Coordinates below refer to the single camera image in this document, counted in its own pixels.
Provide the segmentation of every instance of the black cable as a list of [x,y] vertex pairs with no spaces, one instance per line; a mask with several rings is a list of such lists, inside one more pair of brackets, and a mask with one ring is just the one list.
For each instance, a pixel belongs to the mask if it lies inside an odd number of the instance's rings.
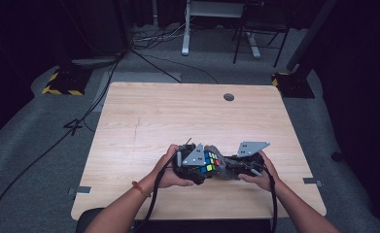
[[274,207],[271,232],[275,233],[275,231],[277,230],[277,219],[278,219],[278,207],[277,207],[277,195],[275,193],[275,181],[274,181],[274,177],[271,175],[271,173],[269,173],[268,168],[265,166],[265,164],[262,166],[262,169],[268,174],[268,178],[269,178],[269,186],[271,189],[271,196],[272,196],[272,205]]
[[[112,79],[112,76],[114,74],[114,71],[116,69],[116,67],[118,66],[118,64],[120,63],[120,61],[122,60],[124,56],[124,53],[122,53],[116,63],[116,65],[113,67],[113,70],[111,72],[111,76],[109,77],[108,79],[108,82],[103,90],[103,92],[106,92],[106,90],[108,89],[108,86],[109,86],[109,83],[111,83],[111,79]],[[38,156],[33,162],[31,162],[25,169],[23,169],[7,186],[7,188],[4,189],[4,191],[1,193],[0,195],[0,202],[1,200],[3,199],[3,197],[5,196],[5,194],[9,191],[9,189],[17,182],[17,180],[22,177],[35,163],[37,163],[39,160],[41,160],[45,155],[47,155],[52,149],[54,149],[60,142],[62,142],[62,140],[64,140],[66,138],[66,136],[68,136],[82,121],[84,121],[84,119],[93,111],[93,109],[96,108],[96,106],[98,105],[98,103],[101,101],[101,99],[103,98],[104,94],[101,93],[100,97],[92,104],[91,107],[89,107],[89,109],[86,111],[86,113],[84,114],[84,116],[80,119],[80,120],[77,120],[75,121],[75,125],[69,129],[61,138],[59,138],[51,147],[49,147],[45,152],[43,152],[40,156]]]
[[156,65],[153,64],[153,62],[149,61],[147,58],[145,58],[143,55],[141,55],[140,53],[134,51],[134,50],[131,50],[133,53],[137,54],[139,57],[141,57],[143,60],[147,61],[149,64],[151,64],[152,66],[154,66],[155,68],[157,68],[157,70],[161,71],[162,73],[164,73],[165,75],[171,77],[173,80],[175,80],[177,83],[182,83],[181,81],[179,81],[178,79],[176,79],[175,77],[173,77],[172,75],[168,74],[166,71],[162,70],[161,68],[157,67]]
[[[159,44],[163,43],[163,42],[170,42],[170,41],[173,41],[175,39],[177,39],[178,37],[182,37],[184,36],[184,34],[179,34],[177,36],[173,36],[176,32],[179,32],[179,31],[182,31],[182,30],[185,30],[185,24],[182,24],[180,25],[179,27],[175,28],[175,29],[168,29],[169,31],[172,31],[171,33],[170,32],[166,32],[166,29],[164,29],[164,31],[159,34],[159,35],[156,35],[156,33],[159,31],[157,30],[152,36],[148,36],[147,35],[147,31],[142,31],[142,32],[136,32],[136,33],[144,33],[145,34],[145,37],[144,38],[141,38],[139,37],[138,39],[134,40],[134,35],[131,36],[131,40],[133,42],[133,45],[132,47],[136,50],[146,50],[146,49],[153,49],[155,48],[156,46],[158,46]],[[139,46],[139,45],[136,45],[136,41],[138,40],[147,40],[147,44],[145,46]]]
[[[175,33],[175,31],[178,31],[179,28],[180,27],[174,28],[174,29],[165,29],[164,30],[165,32],[161,36],[165,36],[166,33],[169,33],[168,36],[172,36]],[[152,31],[155,31],[155,33],[153,33],[152,36],[148,35],[147,32],[152,32]],[[138,42],[150,40],[150,39],[155,37],[155,34],[158,31],[159,31],[159,29],[157,29],[157,30],[146,30],[146,31],[135,31],[135,32],[133,32],[131,39],[132,39],[132,41],[138,41]]]
[[204,72],[205,74],[207,74],[209,77],[211,77],[211,79],[213,79],[215,81],[216,84],[218,84],[218,81],[214,78],[214,76],[212,76],[210,73],[202,70],[202,69],[199,69],[199,68],[196,68],[194,66],[190,66],[190,65],[187,65],[187,64],[184,64],[184,63],[180,63],[180,62],[176,62],[176,61],[172,61],[172,60],[168,60],[168,59],[164,59],[164,58],[159,58],[159,57],[156,57],[156,56],[152,56],[152,55],[145,55],[145,54],[141,54],[142,56],[148,56],[148,57],[152,57],[154,59],[158,59],[158,60],[164,60],[164,61],[168,61],[168,62],[171,62],[171,63],[174,63],[174,64],[178,64],[178,65],[182,65],[182,66],[187,66],[187,67],[190,67],[192,69],[195,69],[195,70],[199,70],[201,72]]
[[94,132],[94,133],[95,133],[95,130],[93,130],[93,129],[89,128],[89,126],[86,124],[86,120],[85,120],[85,119],[84,119],[84,126],[85,126],[87,129],[89,129],[89,131],[91,131],[91,132]]
[[154,192],[153,192],[153,199],[151,200],[151,204],[150,204],[150,208],[148,209],[148,212],[147,212],[147,215],[145,216],[144,220],[141,222],[141,224],[138,225],[138,227],[136,229],[133,230],[134,233],[137,233],[139,232],[140,229],[142,229],[142,227],[147,224],[147,222],[149,221],[150,219],[150,216],[151,216],[151,213],[153,212],[153,209],[154,209],[154,206],[155,206],[155,201],[156,201],[156,197],[158,195],[158,187],[159,187],[159,183],[161,182],[161,179],[165,173],[165,169],[167,169],[167,166],[168,164],[171,163],[172,159],[174,159],[174,157],[177,156],[177,153],[174,153],[169,159],[168,161],[162,166],[161,170],[158,172],[158,174],[156,175],[156,178],[155,178],[155,183],[154,183]]

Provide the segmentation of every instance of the cable on floor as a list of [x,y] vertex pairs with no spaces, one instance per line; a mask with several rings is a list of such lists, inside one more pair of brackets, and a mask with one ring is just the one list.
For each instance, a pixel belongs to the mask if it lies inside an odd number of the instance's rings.
[[150,65],[154,66],[157,70],[159,70],[160,72],[164,73],[165,75],[171,77],[173,80],[175,80],[177,83],[182,83],[181,81],[179,81],[177,78],[173,77],[172,75],[170,75],[169,73],[167,73],[166,71],[162,70],[161,68],[157,67],[155,64],[153,64],[153,62],[149,61],[147,58],[145,58],[143,55],[141,55],[140,53],[136,52],[135,50],[131,50],[133,53],[135,53],[136,55],[138,55],[139,57],[141,57],[143,60],[147,61]]
[[[174,34],[177,33],[178,31],[184,29],[183,27],[185,27],[185,26],[186,26],[186,24],[184,23],[184,24],[180,25],[176,29],[169,29],[168,31],[172,31],[171,33],[166,32],[166,29],[164,29],[161,34],[156,35],[156,33],[159,31],[159,29],[158,29],[158,30],[155,31],[155,33],[152,36],[148,36],[147,33],[146,33],[147,31],[138,31],[138,32],[135,32],[135,34],[137,34],[137,33],[138,34],[139,33],[144,33],[145,37],[143,37],[143,38],[138,37],[138,38],[134,39],[134,36],[131,36],[131,40],[133,42],[132,47],[134,49],[136,49],[136,50],[153,49],[153,48],[155,48],[156,46],[158,46],[159,44],[161,44],[163,42],[170,42],[170,41],[175,40],[178,37],[184,36],[184,33],[183,34],[179,34],[177,36],[174,36]],[[137,45],[136,44],[137,42],[147,42],[147,44],[145,46],[141,46],[141,45]]]
[[111,71],[111,74],[110,74],[110,77],[104,87],[104,90],[102,91],[102,93],[100,94],[99,98],[97,98],[93,104],[89,107],[89,109],[86,111],[86,113],[84,114],[84,116],[80,119],[80,120],[77,120],[75,125],[69,129],[61,138],[59,138],[52,146],[50,146],[47,150],[45,150],[41,155],[39,155],[34,161],[32,161],[25,169],[23,169],[9,184],[8,186],[4,189],[4,191],[1,193],[0,195],[0,202],[2,201],[3,197],[5,196],[5,194],[9,191],[9,189],[17,182],[17,180],[19,180],[20,177],[22,177],[34,164],[36,164],[39,160],[41,160],[43,157],[45,157],[45,155],[47,155],[52,149],[54,149],[60,142],[62,142],[62,140],[64,140],[82,121],[84,121],[84,119],[96,108],[96,106],[99,104],[99,102],[102,100],[102,98],[104,97],[105,95],[105,92],[107,91],[110,83],[111,83],[111,79],[114,75],[114,72],[115,72],[115,69],[117,68],[118,64],[120,63],[120,61],[123,59],[123,56],[125,55],[125,52],[121,53],[121,55],[119,56],[119,59],[117,60],[117,63],[115,65],[112,66],[112,71]]
[[168,61],[168,62],[171,62],[171,63],[174,63],[174,64],[178,64],[178,65],[182,65],[182,66],[187,66],[187,67],[190,67],[190,68],[192,68],[192,69],[195,69],[195,70],[201,71],[201,72],[207,74],[209,77],[211,77],[211,79],[213,79],[214,82],[215,82],[216,84],[218,84],[218,81],[214,78],[214,76],[212,76],[210,73],[206,72],[205,70],[202,70],[202,69],[196,68],[196,67],[194,67],[194,66],[190,66],[190,65],[184,64],[184,63],[180,63],[180,62],[176,62],[176,61],[172,61],[172,60],[168,60],[168,59],[164,59],[164,58],[159,58],[159,57],[152,56],[152,55],[145,55],[145,54],[141,54],[141,55],[142,55],[142,56],[148,56],[148,57],[151,57],[151,58],[154,58],[154,59],[158,59],[158,60]]

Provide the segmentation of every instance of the desk leg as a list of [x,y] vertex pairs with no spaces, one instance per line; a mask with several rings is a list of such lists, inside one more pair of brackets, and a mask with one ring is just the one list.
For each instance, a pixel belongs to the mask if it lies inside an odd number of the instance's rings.
[[190,0],[187,0],[186,8],[186,30],[184,32],[183,50],[182,55],[189,55],[190,53]]
[[251,52],[253,53],[254,58],[260,58],[261,54],[259,53],[259,48],[257,47],[256,39],[254,38],[256,34],[250,33],[250,32],[247,32],[246,34],[247,34],[248,43],[250,43]]

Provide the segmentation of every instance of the chair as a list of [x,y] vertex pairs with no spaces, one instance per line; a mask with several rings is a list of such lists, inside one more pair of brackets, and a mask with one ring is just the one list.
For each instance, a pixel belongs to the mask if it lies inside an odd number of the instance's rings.
[[[271,34],[274,35],[269,41],[267,46],[259,46],[260,48],[277,49],[278,54],[275,59],[273,67],[277,66],[278,59],[280,58],[281,51],[286,42],[287,36],[289,35],[289,18],[282,5],[278,4],[276,1],[250,1],[244,5],[243,13],[240,19],[240,24],[236,28],[234,35],[232,36],[232,41],[238,33],[237,46],[235,49],[234,60],[232,63],[235,64],[237,59],[238,49],[240,46],[241,37],[243,32],[259,33],[259,34]],[[271,43],[274,41],[275,37],[279,33],[284,33],[283,42],[280,47],[270,47]]]

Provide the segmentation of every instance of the table surface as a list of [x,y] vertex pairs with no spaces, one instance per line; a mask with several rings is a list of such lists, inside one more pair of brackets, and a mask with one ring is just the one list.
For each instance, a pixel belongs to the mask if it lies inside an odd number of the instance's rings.
[[[224,100],[230,93],[233,101]],[[264,149],[279,176],[304,201],[326,214],[278,90],[268,85],[112,83],[99,119],[72,218],[106,207],[155,166],[170,144],[189,138],[237,153],[243,141]],[[144,218],[149,198],[137,215]],[[288,216],[279,204],[279,217]],[[202,185],[160,189],[152,219],[272,218],[271,195],[255,184],[207,179]]]

